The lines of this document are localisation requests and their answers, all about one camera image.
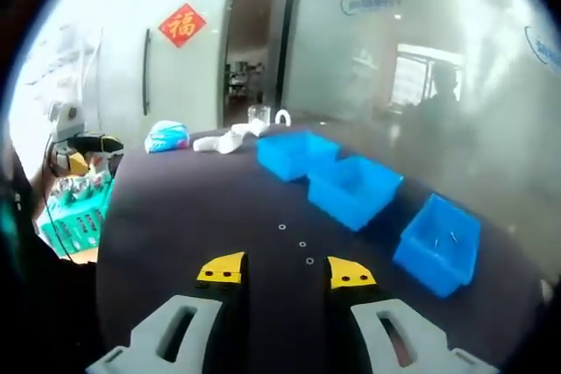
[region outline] blue logo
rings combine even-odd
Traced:
[[[529,47],[537,59],[544,65],[552,67],[553,70],[561,71],[561,51],[556,47],[543,43],[534,28],[529,25],[524,28],[524,33],[526,34]]]
[[[401,0],[341,0],[341,11],[351,17],[359,13],[382,11],[401,4]]]

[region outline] white cup handle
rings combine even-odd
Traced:
[[[280,124],[281,123],[281,117],[284,117],[284,123],[286,126],[289,126],[290,124],[292,124],[292,119],[290,118],[290,115],[288,114],[288,111],[286,111],[285,109],[280,109],[279,112],[274,116],[274,123],[275,124]]]

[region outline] small hole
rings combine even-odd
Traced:
[[[475,361],[473,361],[472,359],[469,359],[469,357],[467,355],[464,355],[460,352],[455,352],[454,355],[456,355],[459,359],[461,359],[462,361],[465,361],[466,363],[468,363],[470,365],[475,365]]]
[[[76,221],[78,221],[78,223],[80,224],[80,227],[82,228],[83,232],[88,232],[88,229],[86,228],[86,225],[84,224],[84,221],[81,219],[80,216],[76,218]]]
[[[396,326],[391,319],[386,317],[385,314],[378,314],[378,318],[382,323],[383,328],[386,330],[386,334],[389,337],[390,342],[394,345],[395,356],[397,356],[397,361],[402,368],[409,367],[415,362],[415,354],[411,352],[408,345],[401,337],[400,332],[397,330]]]
[[[115,358],[117,358],[119,355],[121,355],[123,353],[122,349],[117,349],[115,351],[115,353],[111,356],[108,356],[107,359],[104,361],[105,363],[110,363],[112,362]]]
[[[175,361],[177,361],[181,342],[183,342],[183,338],[185,337],[185,334],[187,334],[187,330],[195,314],[192,313],[189,308],[183,308],[181,310],[181,313],[177,315],[179,316],[179,320],[174,329],[170,329],[171,331],[168,331],[168,334],[171,334],[171,337],[169,337],[166,343],[166,347],[159,355],[159,357],[168,361],[169,363],[174,363]]]

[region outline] blue plastic bin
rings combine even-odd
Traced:
[[[350,157],[309,173],[308,200],[358,231],[395,196],[403,176],[363,157]]]
[[[394,262],[441,298],[472,282],[481,224],[433,194],[401,233]]]
[[[257,142],[257,160],[281,180],[306,175],[310,168],[333,162],[341,146],[311,132],[288,133]]]

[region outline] dark table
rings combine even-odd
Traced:
[[[472,284],[441,300],[391,259],[402,229],[430,195],[405,179],[395,200],[352,234],[255,159],[255,139],[230,155],[130,152],[117,171],[98,260],[97,292],[109,347],[175,294],[189,294],[214,257],[250,256],[250,372],[324,372],[323,258],[369,268],[378,283],[462,348],[500,366],[535,320],[540,274],[508,234],[482,221]],[[279,230],[285,224],[285,230]],[[306,258],[315,259],[313,265]]]

